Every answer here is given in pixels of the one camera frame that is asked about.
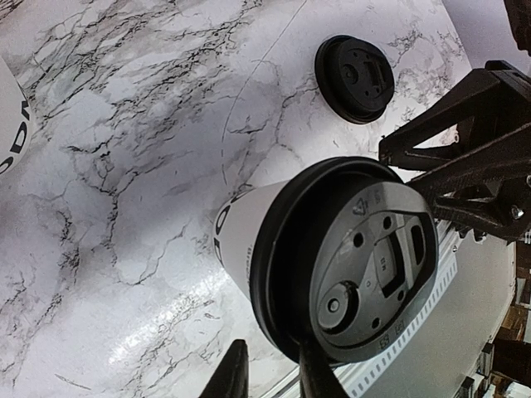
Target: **metal screw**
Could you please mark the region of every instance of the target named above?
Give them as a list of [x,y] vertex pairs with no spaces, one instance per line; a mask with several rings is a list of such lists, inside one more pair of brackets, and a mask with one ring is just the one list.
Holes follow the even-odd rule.
[[329,311],[335,313],[339,309],[339,301],[336,298],[332,298],[329,301]]
[[512,205],[511,206],[511,216],[513,216],[513,218],[515,220],[519,220],[520,218],[522,218],[524,216],[524,211],[522,209],[520,209],[518,206]]

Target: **white marble table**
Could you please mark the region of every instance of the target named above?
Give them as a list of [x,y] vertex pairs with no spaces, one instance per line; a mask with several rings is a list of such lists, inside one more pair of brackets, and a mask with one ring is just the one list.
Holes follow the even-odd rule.
[[[375,123],[344,122],[317,89],[336,34],[392,63]],[[0,180],[2,398],[194,397],[234,338],[251,395],[268,391],[295,364],[215,260],[219,206],[375,157],[470,70],[438,0],[0,0],[0,55],[39,126]]]

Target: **white cup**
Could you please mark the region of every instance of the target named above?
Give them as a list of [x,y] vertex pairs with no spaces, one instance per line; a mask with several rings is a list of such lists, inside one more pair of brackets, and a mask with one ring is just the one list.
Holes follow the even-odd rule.
[[232,198],[216,217],[213,244],[262,332],[295,362],[308,336],[334,364],[383,352],[435,283],[426,201],[368,158],[327,159]]
[[0,58],[0,175],[12,170],[26,154],[34,115],[22,88]]

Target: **black bracket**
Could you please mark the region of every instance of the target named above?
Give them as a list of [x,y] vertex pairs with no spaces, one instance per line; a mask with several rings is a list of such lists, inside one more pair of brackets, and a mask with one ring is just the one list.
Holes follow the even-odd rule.
[[[418,147],[455,124],[459,142]],[[409,185],[434,217],[517,240],[531,226],[531,79],[489,61],[380,141],[379,153],[388,166],[424,172]]]
[[[248,359],[246,342],[232,342],[199,398],[248,398]],[[348,398],[323,350],[309,339],[300,344],[299,382],[301,398]]]

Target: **black plastic piece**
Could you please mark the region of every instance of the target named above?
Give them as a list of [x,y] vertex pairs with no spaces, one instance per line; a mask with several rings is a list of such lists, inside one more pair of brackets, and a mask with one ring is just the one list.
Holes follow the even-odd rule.
[[304,340],[299,356],[301,398],[348,398],[316,341]]
[[465,377],[454,398],[474,398],[474,379]]
[[[419,148],[454,124],[458,143]],[[531,227],[531,79],[505,61],[488,61],[380,141],[379,157],[424,171],[408,185],[461,235],[474,229],[477,240],[485,233],[519,239]]]
[[199,398],[247,398],[249,355],[245,340],[232,342]]
[[395,90],[385,55],[351,36],[332,37],[321,45],[315,57],[315,76],[330,107],[356,124],[382,116]]

